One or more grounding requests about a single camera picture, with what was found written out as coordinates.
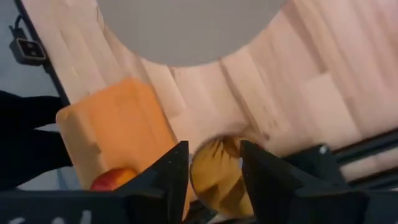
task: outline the wooden table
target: wooden table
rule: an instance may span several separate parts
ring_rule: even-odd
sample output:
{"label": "wooden table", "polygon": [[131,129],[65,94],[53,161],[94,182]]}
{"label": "wooden table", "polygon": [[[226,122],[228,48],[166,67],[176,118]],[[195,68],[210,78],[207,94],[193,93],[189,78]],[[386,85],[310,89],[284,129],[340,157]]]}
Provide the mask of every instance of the wooden table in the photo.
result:
{"label": "wooden table", "polygon": [[[320,142],[339,149],[398,126],[396,0],[290,0],[247,46],[188,68],[134,55],[95,0],[21,1],[70,103],[136,77],[154,87],[192,152],[232,129],[256,133],[283,156]],[[393,150],[342,171],[351,180],[396,164]]]}

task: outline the small camera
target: small camera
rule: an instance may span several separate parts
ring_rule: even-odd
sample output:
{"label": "small camera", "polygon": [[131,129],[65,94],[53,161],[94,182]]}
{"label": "small camera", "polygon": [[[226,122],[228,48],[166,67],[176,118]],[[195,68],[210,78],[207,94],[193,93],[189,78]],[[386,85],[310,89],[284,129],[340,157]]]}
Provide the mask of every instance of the small camera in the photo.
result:
{"label": "small camera", "polygon": [[14,39],[10,49],[17,62],[23,65],[42,65],[46,61],[43,47],[36,41],[22,38]]}

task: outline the apple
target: apple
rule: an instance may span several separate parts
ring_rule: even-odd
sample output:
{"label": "apple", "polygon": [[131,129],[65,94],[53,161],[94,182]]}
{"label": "apple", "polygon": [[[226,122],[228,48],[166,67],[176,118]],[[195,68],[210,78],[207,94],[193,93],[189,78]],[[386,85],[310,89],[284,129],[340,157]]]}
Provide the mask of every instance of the apple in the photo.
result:
{"label": "apple", "polygon": [[91,184],[90,190],[112,191],[135,178],[136,172],[130,168],[115,168],[98,176]]}

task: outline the cutting board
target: cutting board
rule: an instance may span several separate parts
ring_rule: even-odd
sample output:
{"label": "cutting board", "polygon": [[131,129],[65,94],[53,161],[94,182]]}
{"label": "cutting board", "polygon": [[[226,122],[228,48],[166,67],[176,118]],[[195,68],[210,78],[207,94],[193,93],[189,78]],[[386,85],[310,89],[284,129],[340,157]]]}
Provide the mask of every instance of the cutting board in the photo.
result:
{"label": "cutting board", "polygon": [[141,173],[177,142],[153,88],[135,78],[62,109],[57,124],[84,189],[112,168]]}

